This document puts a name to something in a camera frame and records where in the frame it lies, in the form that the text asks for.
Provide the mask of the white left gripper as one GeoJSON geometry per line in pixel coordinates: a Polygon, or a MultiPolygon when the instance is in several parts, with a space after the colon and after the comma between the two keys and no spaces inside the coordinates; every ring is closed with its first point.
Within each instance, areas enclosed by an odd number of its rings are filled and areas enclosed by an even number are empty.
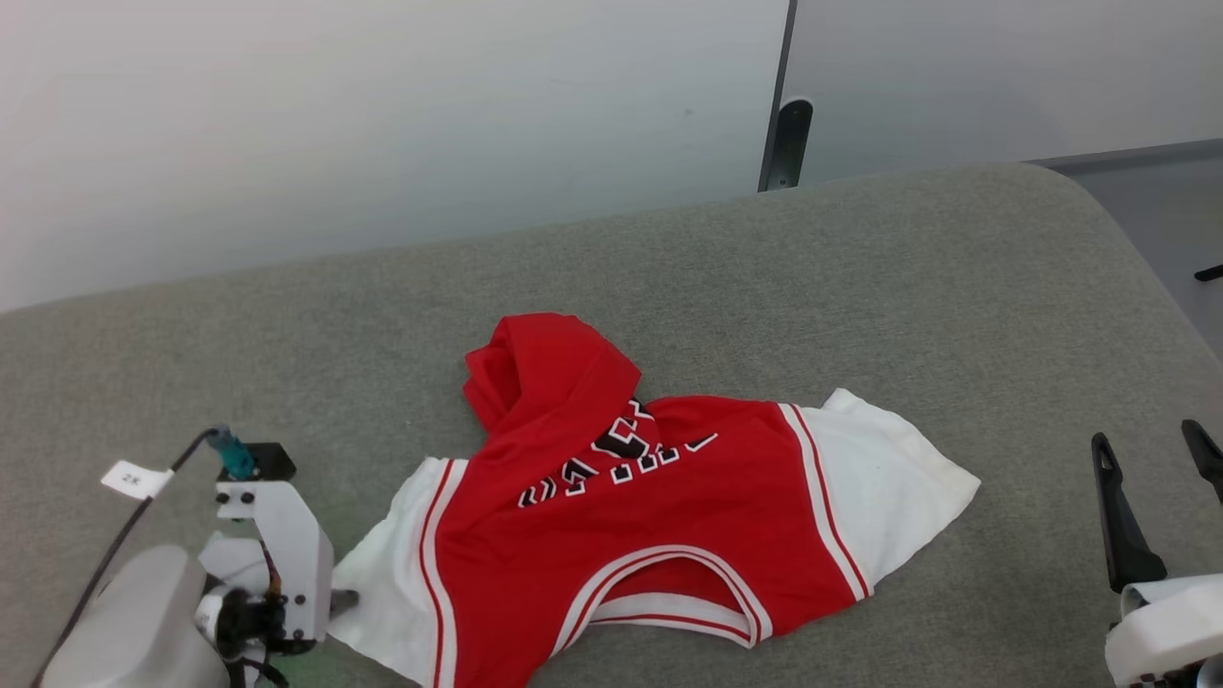
{"type": "Polygon", "coordinates": [[[197,626],[225,661],[309,653],[331,613],[361,601],[360,591],[331,589],[331,540],[287,481],[218,481],[216,502],[220,519],[256,535],[205,545],[197,626]]]}

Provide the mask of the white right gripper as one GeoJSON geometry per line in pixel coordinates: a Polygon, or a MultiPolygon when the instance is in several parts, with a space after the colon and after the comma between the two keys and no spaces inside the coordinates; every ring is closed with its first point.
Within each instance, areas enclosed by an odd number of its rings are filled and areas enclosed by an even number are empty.
{"type": "MultiPolygon", "coordinates": [[[[1192,464],[1223,503],[1223,455],[1196,419],[1181,422],[1192,464]]],[[[1106,576],[1120,594],[1120,621],[1106,635],[1106,668],[1117,687],[1153,686],[1181,675],[1189,687],[1221,686],[1222,576],[1166,579],[1124,492],[1124,474],[1106,434],[1091,441],[1104,535],[1106,576]]]]}

